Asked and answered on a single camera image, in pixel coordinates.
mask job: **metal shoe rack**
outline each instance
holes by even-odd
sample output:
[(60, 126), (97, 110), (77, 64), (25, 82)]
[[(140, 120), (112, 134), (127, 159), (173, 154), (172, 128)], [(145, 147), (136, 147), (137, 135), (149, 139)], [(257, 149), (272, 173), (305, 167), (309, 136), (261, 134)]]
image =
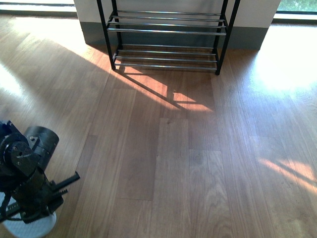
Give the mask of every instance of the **metal shoe rack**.
[[(117, 66), (131, 66), (214, 70), (216, 75), (220, 74), (240, 0), (235, 0), (229, 23), (225, 16), (228, 0), (223, 0), (221, 13), (118, 10), (116, 0), (111, 2), (113, 11), (106, 20), (102, 0), (97, 0), (113, 70), (116, 70)], [(116, 32), (117, 36), (118, 44), (114, 54), (110, 46), (109, 32)], [(214, 38), (210, 47), (124, 44), (121, 33), (143, 34), (144, 38), (149, 33), (211, 35)], [(220, 37), (224, 37), (221, 53), (218, 52)]]

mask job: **hardwood floorboard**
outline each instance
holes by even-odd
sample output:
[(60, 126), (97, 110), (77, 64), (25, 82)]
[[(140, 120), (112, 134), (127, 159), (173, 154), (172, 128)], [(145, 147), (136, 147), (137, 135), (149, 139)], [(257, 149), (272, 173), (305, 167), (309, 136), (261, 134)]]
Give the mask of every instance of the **hardwood floorboard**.
[(217, 113), (233, 237), (275, 237), (243, 114), (232, 107)]
[(117, 197), (152, 200), (160, 104), (138, 92), (131, 116)]
[(189, 148), (219, 151), (219, 132), (210, 73), (189, 72), (188, 110)]
[(151, 201), (117, 198), (108, 238), (148, 238)]
[(221, 152), (190, 150), (189, 158), (190, 237), (233, 237)]
[(112, 92), (68, 237), (107, 237), (135, 95), (135, 90)]
[(188, 121), (161, 119), (151, 217), (151, 238), (190, 237)]

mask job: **black cylinder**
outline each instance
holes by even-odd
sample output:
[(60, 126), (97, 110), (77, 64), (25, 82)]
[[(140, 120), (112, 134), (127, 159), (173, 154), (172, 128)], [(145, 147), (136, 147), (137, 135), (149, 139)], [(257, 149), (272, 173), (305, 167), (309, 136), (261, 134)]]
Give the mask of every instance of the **black cylinder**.
[(59, 137), (50, 129), (41, 126), (27, 128), (24, 136), (33, 143), (32, 150), (40, 156), (40, 168), (45, 171), (59, 142)]

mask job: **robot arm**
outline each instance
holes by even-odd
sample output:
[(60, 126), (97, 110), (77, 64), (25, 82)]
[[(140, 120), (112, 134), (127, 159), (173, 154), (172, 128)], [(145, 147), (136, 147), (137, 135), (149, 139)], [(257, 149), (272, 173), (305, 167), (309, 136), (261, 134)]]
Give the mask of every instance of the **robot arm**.
[[(10, 121), (0, 121), (0, 192), (5, 193), (0, 223), (14, 220), (11, 217), (17, 213), (25, 223), (52, 214), (67, 193), (60, 190), (80, 178), (75, 172), (61, 183), (48, 181), (44, 171), (58, 144), (58, 136), (40, 126), (29, 127), (24, 134)], [(16, 203), (8, 206), (11, 197)]]

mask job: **white round base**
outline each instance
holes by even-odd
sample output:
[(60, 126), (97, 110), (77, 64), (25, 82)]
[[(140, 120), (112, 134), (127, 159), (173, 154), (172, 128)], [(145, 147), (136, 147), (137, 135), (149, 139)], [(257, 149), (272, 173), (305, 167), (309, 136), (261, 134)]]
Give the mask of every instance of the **white round base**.
[[(4, 193), (0, 193), (0, 203), (4, 199)], [(23, 221), (4, 221), (3, 225), (7, 230), (17, 238), (42, 238), (46, 236), (54, 227), (56, 223), (56, 213), (48, 217), (44, 217), (37, 221), (25, 224)]]

